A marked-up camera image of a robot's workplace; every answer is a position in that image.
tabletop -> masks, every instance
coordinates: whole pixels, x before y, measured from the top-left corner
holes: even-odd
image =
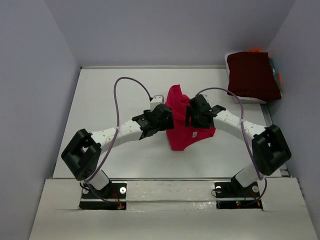
[[[61,159],[61,153],[78,130],[85,128],[93,132],[116,126],[113,87],[119,77],[137,79],[146,86],[151,96],[164,95],[165,98],[173,85],[180,85],[182,93],[190,98],[205,88],[228,88],[226,69],[82,69],[53,178],[74,177]],[[120,123],[150,108],[147,94],[133,81],[121,80],[116,92]],[[211,106],[221,105],[240,116],[239,104],[235,104],[224,91],[210,90],[203,94],[207,95]],[[244,118],[258,125],[266,125],[259,104],[245,104]],[[172,151],[166,133],[158,132],[141,141],[113,148],[102,169],[110,178],[231,178],[250,161],[244,142],[220,130],[213,137],[196,142],[184,151]],[[272,176],[280,177],[281,173],[277,170]]]

screw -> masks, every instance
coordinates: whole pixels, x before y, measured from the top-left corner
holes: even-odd
[[[253,191],[254,193],[258,193],[258,192],[259,192],[259,187],[256,186],[256,185],[252,186],[252,191]]]
[[[217,194],[222,193],[222,188],[221,188],[221,186],[216,186],[215,189],[214,189],[214,191],[215,191]]]
[[[120,188],[120,193],[125,194],[127,192],[127,189],[123,186]]]

red shirt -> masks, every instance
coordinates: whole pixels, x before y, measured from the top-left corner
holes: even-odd
[[[172,108],[174,129],[166,130],[171,150],[183,151],[189,145],[203,139],[213,137],[216,129],[186,127],[186,111],[190,98],[182,94],[180,85],[173,85],[168,92],[166,103]]]

orange tag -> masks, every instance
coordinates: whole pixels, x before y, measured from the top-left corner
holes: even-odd
[[[281,75],[280,75],[280,72],[278,72],[278,81],[279,81],[279,83],[282,85],[282,84],[284,84],[284,82],[282,81],[282,77],[281,77]]]
[[[261,53],[261,49],[260,48],[258,48],[258,49],[250,49],[249,53]]]

white table surface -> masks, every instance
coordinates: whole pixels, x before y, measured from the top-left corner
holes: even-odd
[[[217,210],[212,184],[129,181],[127,210],[108,211],[78,209],[75,179],[47,180],[30,240],[317,240],[295,178],[268,179],[263,211]]]
[[[73,178],[61,153],[74,134],[116,126],[113,87],[119,77],[141,81],[152,96],[166,98],[172,85],[180,84],[192,98],[208,87],[228,87],[226,69],[82,69],[74,94],[53,178]],[[220,90],[205,92],[209,103],[221,105],[240,116],[240,106]],[[122,80],[117,87],[120,123],[149,109],[144,90],[135,82]],[[244,118],[265,125],[260,105],[244,105]],[[217,130],[214,137],[199,141],[184,151],[171,151],[165,132],[112,149],[103,170],[111,178],[230,178],[250,163],[243,141]],[[277,170],[273,177],[280,177]]]

